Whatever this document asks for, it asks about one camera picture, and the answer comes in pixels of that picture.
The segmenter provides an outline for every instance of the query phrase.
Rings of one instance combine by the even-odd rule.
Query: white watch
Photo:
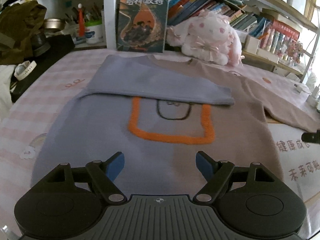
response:
[[[19,64],[14,70],[14,76],[20,81],[27,77],[33,69],[37,66],[35,61],[25,61],[22,64]]]

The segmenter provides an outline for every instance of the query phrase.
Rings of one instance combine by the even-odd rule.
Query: orange dot print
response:
[[[271,81],[268,80],[267,78],[262,78],[264,82],[268,83],[268,84],[271,84]]]

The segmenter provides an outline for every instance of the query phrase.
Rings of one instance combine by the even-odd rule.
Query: pink plush toy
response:
[[[167,43],[181,46],[187,56],[218,65],[238,66],[241,63],[241,42],[228,22],[229,17],[203,10],[167,30]]]

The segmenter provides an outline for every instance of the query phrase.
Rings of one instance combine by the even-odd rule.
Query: bed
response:
[[[0,121],[9,115],[12,106],[10,96],[10,80],[15,65],[0,65]]]
[[[21,235],[14,220],[15,203],[30,189],[31,173],[46,133],[59,111],[91,80],[107,55],[141,56],[141,53],[96,49],[71,52],[48,69],[12,106],[0,123],[0,227]],[[189,57],[166,51],[158,59],[188,61]],[[271,72],[244,65],[238,68],[213,65],[246,76],[308,113],[315,122],[320,114],[305,103],[308,88],[295,92],[294,82]],[[299,236],[313,237],[320,230],[320,145],[300,141],[302,130],[275,123],[269,129],[277,145],[284,182],[304,201],[307,217]]]

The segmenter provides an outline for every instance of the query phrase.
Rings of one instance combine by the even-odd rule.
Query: white bedding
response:
[[[10,80],[15,65],[0,65],[0,121],[9,115],[12,106]]]

